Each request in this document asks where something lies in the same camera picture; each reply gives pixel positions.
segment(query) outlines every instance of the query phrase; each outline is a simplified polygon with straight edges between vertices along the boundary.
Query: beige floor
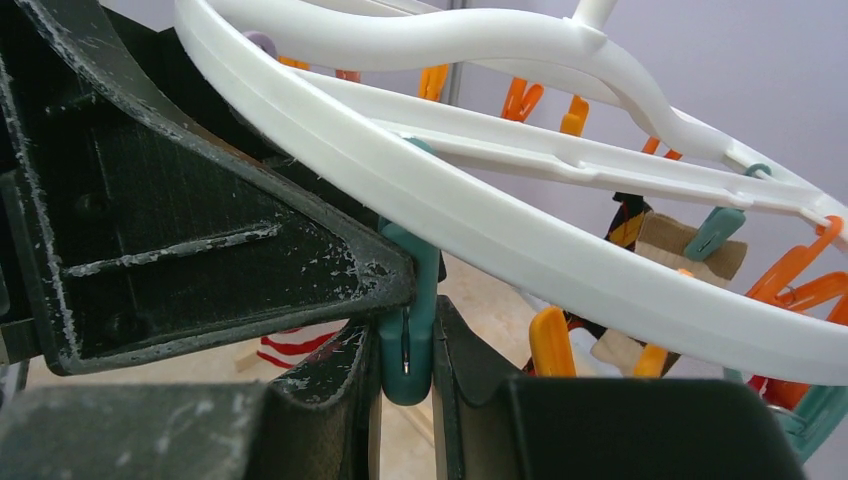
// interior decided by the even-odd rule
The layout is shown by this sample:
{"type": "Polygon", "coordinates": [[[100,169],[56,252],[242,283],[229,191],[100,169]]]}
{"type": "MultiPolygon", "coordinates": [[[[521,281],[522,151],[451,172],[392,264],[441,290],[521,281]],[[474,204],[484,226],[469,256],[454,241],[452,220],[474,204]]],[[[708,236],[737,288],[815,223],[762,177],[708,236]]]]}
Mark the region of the beige floor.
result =
{"type": "MultiPolygon", "coordinates": [[[[449,295],[471,328],[516,365],[526,362],[530,348],[527,326],[534,311],[508,285],[453,258],[446,258],[448,279],[441,292],[449,295]]],[[[141,367],[76,377],[53,375],[41,359],[33,361],[29,387],[74,383],[245,382],[271,380],[281,370],[261,362],[236,372],[233,359],[245,344],[229,345],[141,367]]],[[[577,358],[580,371],[587,369],[577,358]]],[[[423,410],[429,408],[425,403],[423,410]]],[[[384,400],[381,478],[435,478],[433,447],[399,408],[384,400]]]]}

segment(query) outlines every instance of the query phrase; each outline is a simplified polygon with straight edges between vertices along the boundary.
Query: orange clothes peg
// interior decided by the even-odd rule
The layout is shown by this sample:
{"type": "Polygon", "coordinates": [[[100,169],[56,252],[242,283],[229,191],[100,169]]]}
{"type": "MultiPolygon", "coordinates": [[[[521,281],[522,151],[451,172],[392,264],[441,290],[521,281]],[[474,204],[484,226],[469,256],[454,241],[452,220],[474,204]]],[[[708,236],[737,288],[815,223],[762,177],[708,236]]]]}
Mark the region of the orange clothes peg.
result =
{"type": "Polygon", "coordinates": [[[538,376],[577,375],[565,314],[561,308],[548,307],[530,322],[530,353],[538,376]]]}
{"type": "Polygon", "coordinates": [[[438,102],[442,98],[442,90],[448,80],[449,65],[425,68],[421,71],[421,83],[418,85],[418,96],[425,100],[438,102]]]}
{"type": "MultiPolygon", "coordinates": [[[[651,138],[648,140],[649,143],[652,143],[652,140],[656,140],[655,138],[651,138]]],[[[657,149],[657,145],[659,145],[659,140],[657,140],[656,144],[651,147],[654,151],[657,149]]],[[[679,268],[677,270],[683,275],[687,277],[694,277],[692,272],[686,270],[685,268],[679,268]]],[[[665,362],[668,359],[668,350],[658,347],[656,345],[645,345],[644,350],[642,350],[642,355],[639,357],[639,361],[636,363],[636,367],[633,368],[633,376],[634,377],[648,377],[648,378],[659,378],[662,376],[663,368],[665,367],[665,362]]]]}
{"type": "MultiPolygon", "coordinates": [[[[842,232],[844,222],[837,216],[827,217],[830,225],[819,226],[816,234],[819,238],[809,247],[793,247],[777,261],[762,278],[748,291],[747,296],[764,303],[785,308],[793,312],[805,313],[805,310],[842,297],[827,316],[828,322],[848,325],[848,274],[833,272],[819,277],[798,288],[789,287],[801,272],[818,258],[821,252],[842,232]]],[[[809,385],[787,382],[754,375],[748,385],[759,392],[763,386],[763,400],[772,405],[794,410],[807,391],[809,385]]]]}
{"type": "Polygon", "coordinates": [[[527,88],[527,80],[523,78],[513,78],[512,84],[509,86],[509,93],[506,95],[503,110],[501,110],[501,118],[513,120],[516,122],[524,122],[527,117],[536,108],[536,104],[542,99],[545,94],[545,87],[539,84],[533,84],[527,88]]]}
{"type": "Polygon", "coordinates": [[[683,158],[682,153],[677,153],[674,150],[669,150],[668,153],[666,153],[664,156],[669,160],[680,160],[681,158],[683,158]]]}
{"type": "Polygon", "coordinates": [[[575,95],[571,99],[568,113],[562,117],[562,122],[559,124],[560,133],[574,135],[575,137],[583,136],[583,127],[586,126],[588,117],[589,102],[575,95]]]}
{"type": "Polygon", "coordinates": [[[803,312],[845,295],[848,295],[848,273],[833,272],[778,295],[775,304],[793,312],[803,312]]]}
{"type": "MultiPolygon", "coordinates": [[[[655,154],[657,153],[657,148],[660,146],[660,139],[656,137],[650,137],[647,142],[645,142],[645,146],[642,147],[642,153],[655,154]]],[[[666,152],[663,157],[669,160],[680,160],[683,158],[682,153],[677,153],[674,150],[669,150],[666,152]]]]}
{"type": "Polygon", "coordinates": [[[660,139],[656,137],[648,138],[648,141],[645,142],[645,146],[642,147],[642,153],[647,153],[649,155],[653,155],[657,153],[657,148],[660,146],[660,139]]]}
{"type": "Polygon", "coordinates": [[[362,74],[359,72],[352,72],[350,70],[336,70],[336,78],[360,83],[362,81],[362,74]]]}
{"type": "Polygon", "coordinates": [[[842,218],[831,215],[827,219],[830,220],[830,225],[816,227],[819,238],[812,245],[809,247],[798,245],[791,248],[751,287],[746,296],[770,305],[779,305],[778,294],[842,233],[844,226],[842,218]]]}
{"type": "Polygon", "coordinates": [[[300,62],[298,60],[292,60],[291,58],[279,57],[277,60],[280,61],[283,65],[299,68],[301,70],[309,70],[309,64],[306,62],[300,62]]]}

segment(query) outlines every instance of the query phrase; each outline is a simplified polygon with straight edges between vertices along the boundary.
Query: black plastic panel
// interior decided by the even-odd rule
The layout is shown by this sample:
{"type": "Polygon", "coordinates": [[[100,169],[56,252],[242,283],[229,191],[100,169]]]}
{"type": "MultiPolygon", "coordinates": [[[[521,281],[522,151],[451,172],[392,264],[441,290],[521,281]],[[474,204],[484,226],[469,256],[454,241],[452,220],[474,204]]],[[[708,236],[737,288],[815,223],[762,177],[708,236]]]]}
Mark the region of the black plastic panel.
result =
{"type": "Polygon", "coordinates": [[[441,478],[804,478],[774,417],[744,385],[529,377],[446,297],[438,308],[441,478]]]}
{"type": "Polygon", "coordinates": [[[404,252],[183,113],[95,0],[19,5],[0,13],[16,163],[2,191],[53,371],[137,365],[412,299],[404,252]]]}
{"type": "Polygon", "coordinates": [[[268,386],[26,392],[0,415],[0,479],[378,478],[374,337],[351,325],[268,386]]]}

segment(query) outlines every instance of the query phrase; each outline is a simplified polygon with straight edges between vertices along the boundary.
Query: gray wall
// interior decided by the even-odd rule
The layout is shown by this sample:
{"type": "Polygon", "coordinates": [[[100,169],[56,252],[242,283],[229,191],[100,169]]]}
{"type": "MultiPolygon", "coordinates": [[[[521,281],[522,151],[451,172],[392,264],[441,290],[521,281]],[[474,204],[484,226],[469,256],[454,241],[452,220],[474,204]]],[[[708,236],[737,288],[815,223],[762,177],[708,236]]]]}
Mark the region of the gray wall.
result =
{"type": "MultiPolygon", "coordinates": [[[[173,0],[103,0],[153,28],[170,25],[173,0]]],[[[444,8],[447,0],[431,2],[444,8]]],[[[472,7],[506,7],[570,16],[575,0],[471,0],[472,7]]],[[[678,108],[762,151],[848,203],[848,2],[836,0],[621,1],[605,31],[638,58],[678,108]]],[[[466,65],[460,106],[500,113],[510,78],[466,65]]],[[[365,74],[368,84],[414,94],[418,72],[365,74]]],[[[556,129],[571,96],[549,91],[528,123],[556,129]]],[[[593,104],[585,136],[639,149],[646,135],[621,111],[593,104]]],[[[480,174],[491,183],[589,232],[603,234],[616,205],[611,193],[554,183],[480,174]]],[[[699,225],[709,208],[656,200],[653,205],[699,225]]],[[[749,242],[748,258],[731,288],[742,292],[788,248],[808,243],[800,220],[749,214],[736,238],[749,242]]],[[[802,278],[845,269],[833,251],[802,278]]],[[[678,375],[714,375],[690,361],[678,375]]],[[[808,463],[814,479],[845,478],[843,424],[808,463]]]]}

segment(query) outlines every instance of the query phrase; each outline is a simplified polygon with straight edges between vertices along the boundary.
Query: red and white striped fabric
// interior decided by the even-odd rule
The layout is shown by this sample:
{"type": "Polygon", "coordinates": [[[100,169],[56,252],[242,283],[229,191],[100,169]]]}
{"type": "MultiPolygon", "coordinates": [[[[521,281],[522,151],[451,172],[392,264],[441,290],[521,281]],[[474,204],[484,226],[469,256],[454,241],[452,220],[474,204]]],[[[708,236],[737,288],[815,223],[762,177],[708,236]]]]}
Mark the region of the red and white striped fabric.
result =
{"type": "Polygon", "coordinates": [[[292,368],[333,338],[347,320],[293,328],[262,337],[256,355],[280,368],[292,368]]]}

